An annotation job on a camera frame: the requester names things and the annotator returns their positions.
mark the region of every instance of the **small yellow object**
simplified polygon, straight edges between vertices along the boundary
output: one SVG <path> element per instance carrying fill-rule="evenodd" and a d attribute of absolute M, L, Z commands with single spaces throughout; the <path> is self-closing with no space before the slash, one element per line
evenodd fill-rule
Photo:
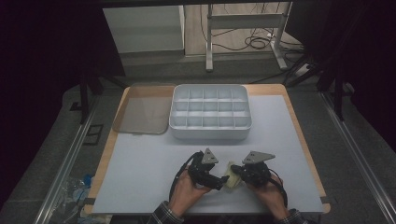
<path fill-rule="evenodd" d="M 238 184 L 241 182 L 241 177 L 239 175 L 236 175 L 232 170 L 231 166 L 234 165 L 234 161 L 229 161 L 227 165 L 227 171 L 225 172 L 224 175 L 229 175 L 230 178 L 228 178 L 227 182 L 225 183 L 225 187 L 229 189 L 234 189 Z"/>

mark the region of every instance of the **cable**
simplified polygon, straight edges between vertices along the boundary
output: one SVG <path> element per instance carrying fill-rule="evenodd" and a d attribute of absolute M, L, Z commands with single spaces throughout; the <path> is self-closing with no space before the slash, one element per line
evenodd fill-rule
<path fill-rule="evenodd" d="M 277 10 L 279 9 L 279 5 L 280 5 L 280 2 L 277 3 L 277 8 L 276 8 L 276 12 L 275 13 L 277 13 Z"/>
<path fill-rule="evenodd" d="M 289 44 L 289 45 L 303 45 L 303 44 L 296 44 L 296 43 L 289 43 L 289 42 L 285 42 L 285 41 L 280 41 L 281 43 L 284 43 L 284 44 Z"/>
<path fill-rule="evenodd" d="M 254 5 L 254 8 L 256 8 L 257 5 L 258 5 L 258 3 L 256 3 L 256 5 Z M 250 10 L 250 14 L 253 12 L 254 8 Z"/>
<path fill-rule="evenodd" d="M 267 6 L 268 6 L 268 4 L 263 4 L 262 5 L 262 13 L 265 11 Z M 203 26 L 203 22 L 202 22 L 202 5 L 200 5 L 200 20 L 201 20 L 202 35 L 203 35 L 205 41 L 207 42 L 207 39 L 206 39 L 206 36 L 205 36 L 205 32 L 204 32 L 204 26 Z M 224 35 L 224 34 L 230 33 L 230 32 L 235 31 L 235 30 L 238 30 L 238 29 L 232 29 L 232 30 L 228 30 L 226 32 L 220 33 L 220 34 L 216 34 L 216 35 L 212 35 L 211 34 L 211 35 L 212 36 Z M 240 48 L 240 49 L 231 49 L 231 48 L 228 48 L 228 47 L 220 45 L 220 44 L 212 44 L 212 45 L 213 46 L 218 46 L 218 47 L 221 47 L 221 48 L 224 48 L 224 49 L 228 49 L 228 50 L 233 50 L 233 51 L 247 49 L 248 47 L 252 47 L 253 49 L 265 49 L 265 47 L 267 47 L 269 45 L 269 43 L 271 42 L 272 38 L 268 39 L 268 38 L 265 38 L 265 37 L 255 36 L 256 34 L 258 34 L 258 33 L 256 33 L 256 30 L 257 30 L 257 28 L 254 29 L 253 32 L 250 31 L 250 36 L 245 38 L 245 46 Z"/>
<path fill-rule="evenodd" d="M 268 170 L 271 171 L 272 173 L 274 173 L 274 174 L 276 175 L 276 177 L 280 180 L 280 184 L 283 186 L 283 181 L 282 181 L 282 179 L 279 177 L 279 175 L 278 175 L 274 170 L 272 170 L 272 169 L 269 169 L 269 168 L 268 168 Z"/>
<path fill-rule="evenodd" d="M 287 73 L 287 72 L 289 72 L 289 70 L 288 70 L 288 71 L 281 72 L 281 73 L 278 73 L 278 74 L 275 74 L 275 75 L 272 75 L 272 76 L 269 76 L 269 77 L 264 77 L 264 78 L 261 78 L 261 79 L 256 80 L 256 81 L 249 82 L 248 84 L 254 84 L 254 83 L 258 83 L 258 82 L 260 82 L 260 81 L 264 81 L 264 80 L 266 80 L 266 79 L 270 79 L 270 78 L 272 78 L 272 77 L 278 77 L 278 76 L 281 76 L 281 75 L 283 75 L 283 74 L 285 74 L 285 73 Z"/>
<path fill-rule="evenodd" d="M 172 186 L 171 189 L 169 190 L 169 202 L 171 201 L 172 195 L 173 195 L 173 191 L 175 190 L 175 186 L 176 183 L 178 181 L 178 179 L 180 178 L 181 174 L 183 173 L 183 171 L 186 169 L 187 165 L 189 164 L 189 162 L 196 156 L 198 155 L 199 152 L 195 152 L 194 154 L 192 154 L 192 156 L 189 157 L 189 159 L 184 162 L 184 164 L 180 167 L 180 170 L 178 170 L 177 174 L 175 175 L 175 179 L 172 182 Z"/>
<path fill-rule="evenodd" d="M 295 74 L 297 72 L 297 69 L 300 68 L 301 63 L 308 58 L 307 54 L 304 54 L 301 58 L 297 60 L 297 62 L 293 65 L 293 67 L 289 70 L 289 72 L 285 75 L 285 78 L 283 79 L 282 84 L 286 85 L 286 82 L 288 81 L 289 77 L 291 74 Z"/>
<path fill-rule="evenodd" d="M 285 53 L 285 59 L 288 60 L 291 63 L 297 63 L 297 61 L 292 61 L 290 58 L 288 58 L 288 54 L 303 54 L 301 52 L 289 52 L 289 53 Z"/>
<path fill-rule="evenodd" d="M 285 48 L 281 45 L 279 46 L 279 48 L 286 52 L 304 53 L 304 49 L 289 49 L 289 48 Z"/>
<path fill-rule="evenodd" d="M 288 194 L 286 193 L 285 189 L 283 188 L 283 185 L 280 185 L 276 180 L 274 180 L 273 178 L 269 178 L 268 182 L 271 182 L 273 185 L 275 185 L 277 187 L 277 189 L 279 189 L 280 194 L 283 197 L 283 204 L 285 204 L 285 207 L 288 207 Z"/>

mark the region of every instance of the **gray floor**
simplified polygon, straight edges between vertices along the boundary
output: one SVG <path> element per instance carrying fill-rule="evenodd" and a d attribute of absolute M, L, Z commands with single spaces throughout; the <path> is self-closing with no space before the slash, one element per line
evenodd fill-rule
<path fill-rule="evenodd" d="M 128 77 L 121 79 L 129 84 L 160 81 L 167 83 L 240 83 L 246 84 L 262 77 L 277 74 L 272 55 L 217 56 L 215 72 L 205 72 L 203 57 L 183 58 L 177 55 L 157 56 L 150 63 L 136 55 L 123 55 Z M 295 88 L 288 89 L 306 142 L 317 166 L 319 176 L 331 201 L 332 210 L 323 215 L 322 223 L 388 223 L 368 190 L 329 113 L 319 97 L 312 77 Z M 269 78 L 262 83 L 279 83 L 282 76 Z M 70 176 L 82 178 L 94 175 L 100 155 L 111 128 L 122 89 L 103 80 L 106 90 L 100 96 L 92 125 L 104 125 L 97 146 L 82 146 Z M 52 130 L 19 185 L 15 188 L 0 214 L 0 223 L 32 223 L 43 203 L 50 184 L 60 168 L 79 127 L 77 111 L 69 111 L 77 102 L 78 88 L 64 94 L 64 107 Z M 396 179 L 392 170 L 396 156 L 375 130 L 349 102 L 344 101 L 346 123 L 360 144 L 368 162 L 375 170 L 393 201 L 396 196 Z"/>

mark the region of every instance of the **plastic organizer tray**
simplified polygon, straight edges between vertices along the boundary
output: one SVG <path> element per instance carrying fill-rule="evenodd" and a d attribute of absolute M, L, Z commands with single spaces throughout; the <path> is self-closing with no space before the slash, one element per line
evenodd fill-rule
<path fill-rule="evenodd" d="M 248 91 L 241 85 L 175 87 L 169 127 L 181 139 L 244 139 L 252 124 Z"/>

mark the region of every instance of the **hand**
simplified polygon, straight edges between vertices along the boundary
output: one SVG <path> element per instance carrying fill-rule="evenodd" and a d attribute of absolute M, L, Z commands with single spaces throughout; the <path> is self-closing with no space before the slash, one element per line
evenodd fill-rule
<path fill-rule="evenodd" d="M 271 178 L 281 184 L 281 180 L 278 177 L 271 175 Z M 288 209 L 285 207 L 282 194 L 280 194 L 279 189 L 271 182 L 259 188 L 255 188 L 252 185 L 247 185 L 247 187 L 256 193 L 259 200 L 268 207 L 276 221 L 290 215 Z"/>
<path fill-rule="evenodd" d="M 210 190 L 211 188 L 208 187 L 196 188 L 186 169 L 181 173 L 180 178 L 176 183 L 175 190 L 168 207 L 176 216 L 181 217 Z"/>

